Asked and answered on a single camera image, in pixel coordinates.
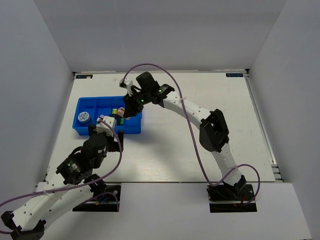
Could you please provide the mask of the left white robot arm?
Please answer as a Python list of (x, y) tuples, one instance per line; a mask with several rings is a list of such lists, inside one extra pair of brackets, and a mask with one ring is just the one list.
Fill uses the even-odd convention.
[(39, 240), (45, 230), (57, 219), (78, 205), (89, 201), (98, 204), (114, 198), (120, 206), (114, 190), (104, 178), (94, 173), (108, 153), (122, 153), (124, 132), (111, 126), (89, 126), (89, 138), (76, 147), (57, 167), (55, 175), (42, 190), (27, 194), (29, 200), (14, 211), (1, 215), (13, 240)]

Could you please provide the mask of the yellow cap black highlighter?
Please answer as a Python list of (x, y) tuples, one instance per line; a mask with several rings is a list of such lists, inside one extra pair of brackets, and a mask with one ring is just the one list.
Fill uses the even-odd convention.
[(117, 119), (117, 115), (118, 115), (118, 109), (117, 108), (113, 108), (111, 116), (116, 120)]

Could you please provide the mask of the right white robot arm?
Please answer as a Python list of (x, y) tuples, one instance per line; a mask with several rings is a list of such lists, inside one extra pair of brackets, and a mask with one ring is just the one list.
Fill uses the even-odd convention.
[(159, 85), (149, 72), (136, 77), (139, 86), (123, 78), (119, 86), (127, 90), (124, 100), (124, 118), (135, 117), (144, 105), (152, 103), (184, 117), (187, 123), (199, 130), (200, 145), (214, 157), (222, 174), (226, 195), (236, 200), (244, 193), (245, 176), (237, 169), (229, 145), (229, 129), (221, 110), (208, 110), (183, 99), (175, 88)]

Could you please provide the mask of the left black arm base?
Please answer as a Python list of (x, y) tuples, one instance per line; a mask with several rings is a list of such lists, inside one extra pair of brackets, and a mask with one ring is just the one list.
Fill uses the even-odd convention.
[(72, 209), (73, 212), (116, 213), (120, 210), (121, 184), (107, 184), (101, 193), (94, 193), (93, 198), (86, 200)]

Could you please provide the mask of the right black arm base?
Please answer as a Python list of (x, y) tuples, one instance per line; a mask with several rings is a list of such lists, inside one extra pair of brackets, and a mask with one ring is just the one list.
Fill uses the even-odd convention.
[(207, 186), (210, 213), (255, 213), (257, 205), (252, 198), (254, 189), (251, 184), (235, 194), (223, 184), (216, 187)]

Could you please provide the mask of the blue patterned tape roll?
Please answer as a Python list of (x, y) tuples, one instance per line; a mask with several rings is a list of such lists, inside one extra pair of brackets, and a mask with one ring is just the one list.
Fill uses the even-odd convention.
[(77, 115), (77, 121), (81, 125), (87, 125), (92, 122), (92, 117), (88, 111), (82, 111)]

